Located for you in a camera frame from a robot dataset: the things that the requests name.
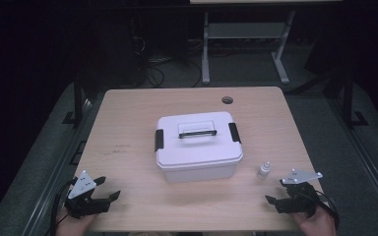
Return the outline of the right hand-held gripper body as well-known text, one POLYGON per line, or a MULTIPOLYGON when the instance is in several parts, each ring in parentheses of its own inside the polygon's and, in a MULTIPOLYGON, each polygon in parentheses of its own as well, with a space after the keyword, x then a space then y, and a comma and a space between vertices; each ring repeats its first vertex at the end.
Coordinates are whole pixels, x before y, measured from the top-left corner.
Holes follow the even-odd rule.
POLYGON ((280 204, 275 206, 278 213, 304 212, 307 217, 315 214, 316 204, 320 201, 315 188, 310 181, 322 178, 321 172, 310 172, 292 168, 284 177, 287 183, 288 197, 280 199, 280 204))

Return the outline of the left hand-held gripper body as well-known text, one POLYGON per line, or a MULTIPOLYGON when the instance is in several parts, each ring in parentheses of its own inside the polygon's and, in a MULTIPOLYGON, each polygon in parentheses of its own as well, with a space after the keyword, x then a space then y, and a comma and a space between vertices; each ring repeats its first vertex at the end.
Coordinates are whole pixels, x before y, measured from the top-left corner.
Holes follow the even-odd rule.
POLYGON ((94 179, 84 170, 75 179, 73 188, 70 190, 65 208, 68 213, 75 218, 81 218, 87 215, 108 212, 110 207, 109 199, 93 199, 92 194, 96 185, 94 179))

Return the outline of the small white dropper bottle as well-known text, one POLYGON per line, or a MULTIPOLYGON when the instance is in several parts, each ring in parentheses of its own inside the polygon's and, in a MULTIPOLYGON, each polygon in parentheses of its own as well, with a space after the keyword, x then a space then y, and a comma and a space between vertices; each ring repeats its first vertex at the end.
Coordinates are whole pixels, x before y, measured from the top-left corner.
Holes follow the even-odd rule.
POLYGON ((270 171, 271 171, 271 162, 266 161, 260 166, 257 175, 261 179, 266 179, 270 171))

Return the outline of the white storage box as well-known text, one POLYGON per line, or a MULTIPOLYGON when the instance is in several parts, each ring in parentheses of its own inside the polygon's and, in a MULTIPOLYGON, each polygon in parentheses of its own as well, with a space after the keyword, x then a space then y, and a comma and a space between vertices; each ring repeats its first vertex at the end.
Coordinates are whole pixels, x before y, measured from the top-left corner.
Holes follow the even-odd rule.
POLYGON ((241 158, 235 158, 229 161, 215 161, 206 165, 165 167, 158 164, 157 166, 163 172, 167 182, 184 183, 229 178, 234 174, 240 160, 241 158))

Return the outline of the white box lid black handle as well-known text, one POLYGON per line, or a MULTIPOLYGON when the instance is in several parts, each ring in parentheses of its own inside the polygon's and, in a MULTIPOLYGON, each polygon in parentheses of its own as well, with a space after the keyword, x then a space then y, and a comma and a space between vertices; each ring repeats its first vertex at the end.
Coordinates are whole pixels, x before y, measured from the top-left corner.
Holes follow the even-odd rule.
POLYGON ((161 117, 155 151, 165 171, 236 164, 243 157, 236 124, 226 111, 161 117))

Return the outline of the person's left hand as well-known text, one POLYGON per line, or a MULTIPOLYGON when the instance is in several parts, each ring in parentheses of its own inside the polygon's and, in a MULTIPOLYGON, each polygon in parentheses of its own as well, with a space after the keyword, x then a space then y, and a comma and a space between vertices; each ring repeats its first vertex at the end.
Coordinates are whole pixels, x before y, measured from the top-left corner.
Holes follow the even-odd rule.
POLYGON ((72 217, 63 208, 57 215, 55 236, 84 236, 96 219, 96 215, 87 215, 80 219, 72 217))

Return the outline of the person's right hand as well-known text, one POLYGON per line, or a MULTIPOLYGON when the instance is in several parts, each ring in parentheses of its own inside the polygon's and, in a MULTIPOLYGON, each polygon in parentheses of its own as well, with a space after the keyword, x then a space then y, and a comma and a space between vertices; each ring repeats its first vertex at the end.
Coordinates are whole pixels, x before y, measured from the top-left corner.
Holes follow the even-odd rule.
POLYGON ((290 213, 289 216, 305 236, 337 236, 335 220, 319 206, 310 217, 304 212, 290 213))

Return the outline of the grey metal stand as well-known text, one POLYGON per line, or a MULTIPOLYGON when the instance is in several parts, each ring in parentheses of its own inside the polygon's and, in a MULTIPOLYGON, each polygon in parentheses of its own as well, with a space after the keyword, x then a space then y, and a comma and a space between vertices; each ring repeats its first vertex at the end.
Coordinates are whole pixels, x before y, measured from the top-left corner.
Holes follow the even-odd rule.
POLYGON ((209 13, 205 13, 201 57, 202 83, 207 85, 211 81, 209 63, 210 39, 277 39, 280 42, 279 47, 271 53, 271 56, 281 83, 288 85, 290 80, 282 62, 282 56, 294 16, 295 11, 290 11, 284 22, 211 23, 209 13))

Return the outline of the aluminium floor rail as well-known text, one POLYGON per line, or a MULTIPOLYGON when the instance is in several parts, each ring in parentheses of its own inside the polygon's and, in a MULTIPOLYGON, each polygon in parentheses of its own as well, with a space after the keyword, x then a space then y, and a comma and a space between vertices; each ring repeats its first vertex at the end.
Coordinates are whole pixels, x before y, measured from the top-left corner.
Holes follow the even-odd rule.
POLYGON ((348 121, 344 118, 344 114, 338 103, 335 100, 329 99, 328 104, 334 112, 336 119, 339 121, 339 123, 345 130, 348 139, 350 140, 354 150, 357 152, 360 162, 362 163, 362 166, 378 195, 378 169, 375 166, 373 160, 371 159, 369 152, 359 139, 357 133, 355 132, 354 126, 350 125, 348 121))
POLYGON ((60 209, 66 198, 67 183, 75 176, 95 120, 93 107, 94 105, 86 98, 84 118, 80 126, 74 129, 72 125, 67 124, 69 126, 68 138, 64 141, 61 152, 56 155, 56 161, 50 173, 43 175, 45 185, 39 192, 22 236, 50 235, 51 220, 56 215, 54 211, 60 209))

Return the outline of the black metal post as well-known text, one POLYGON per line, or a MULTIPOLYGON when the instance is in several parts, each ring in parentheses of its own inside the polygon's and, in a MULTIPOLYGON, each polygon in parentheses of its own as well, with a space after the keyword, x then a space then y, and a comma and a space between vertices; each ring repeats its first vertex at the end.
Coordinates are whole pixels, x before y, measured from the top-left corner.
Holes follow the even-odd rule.
POLYGON ((74 129, 78 128, 84 118, 84 105, 86 95, 84 91, 84 75, 78 73, 73 82, 74 110, 68 111, 63 119, 63 124, 72 125, 74 129))
POLYGON ((341 66, 335 66, 327 74, 328 83, 323 94, 331 99, 341 98, 341 116, 346 126, 353 129, 355 126, 367 126, 368 122, 359 111, 352 109, 353 80, 350 71, 341 66))

